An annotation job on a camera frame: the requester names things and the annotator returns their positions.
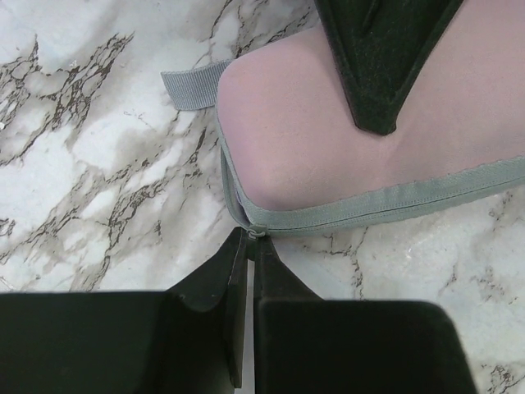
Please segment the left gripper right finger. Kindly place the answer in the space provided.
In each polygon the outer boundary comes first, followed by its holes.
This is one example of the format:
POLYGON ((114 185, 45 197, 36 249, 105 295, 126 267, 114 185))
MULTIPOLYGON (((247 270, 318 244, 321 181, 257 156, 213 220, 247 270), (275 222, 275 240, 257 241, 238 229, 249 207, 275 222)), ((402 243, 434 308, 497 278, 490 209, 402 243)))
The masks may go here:
POLYGON ((474 393, 447 313, 415 300, 324 300, 253 244, 258 393, 474 393))

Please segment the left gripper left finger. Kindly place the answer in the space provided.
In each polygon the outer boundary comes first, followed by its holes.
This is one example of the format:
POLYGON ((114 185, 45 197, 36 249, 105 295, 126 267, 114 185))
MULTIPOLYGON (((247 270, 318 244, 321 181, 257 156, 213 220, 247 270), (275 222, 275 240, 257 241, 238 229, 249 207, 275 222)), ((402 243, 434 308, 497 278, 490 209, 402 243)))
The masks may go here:
POLYGON ((247 239, 165 291, 4 293, 4 393, 232 393, 242 383, 247 239))

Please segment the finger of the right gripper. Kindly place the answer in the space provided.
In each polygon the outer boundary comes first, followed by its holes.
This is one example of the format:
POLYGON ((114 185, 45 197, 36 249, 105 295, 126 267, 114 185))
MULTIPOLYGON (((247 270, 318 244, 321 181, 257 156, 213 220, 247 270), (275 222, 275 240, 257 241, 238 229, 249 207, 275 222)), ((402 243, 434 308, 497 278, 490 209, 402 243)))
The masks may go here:
POLYGON ((327 0, 315 3, 355 125, 396 129, 419 72, 462 3, 327 0))

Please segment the pink zippered umbrella case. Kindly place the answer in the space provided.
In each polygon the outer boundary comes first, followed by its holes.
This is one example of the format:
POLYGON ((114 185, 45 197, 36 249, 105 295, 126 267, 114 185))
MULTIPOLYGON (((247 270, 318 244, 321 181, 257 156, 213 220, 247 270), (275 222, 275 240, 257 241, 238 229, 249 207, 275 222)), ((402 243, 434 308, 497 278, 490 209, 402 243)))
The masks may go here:
POLYGON ((385 137, 358 129, 314 27, 162 81, 212 108, 226 205, 252 236, 397 222, 524 183, 524 40, 449 34, 385 137))

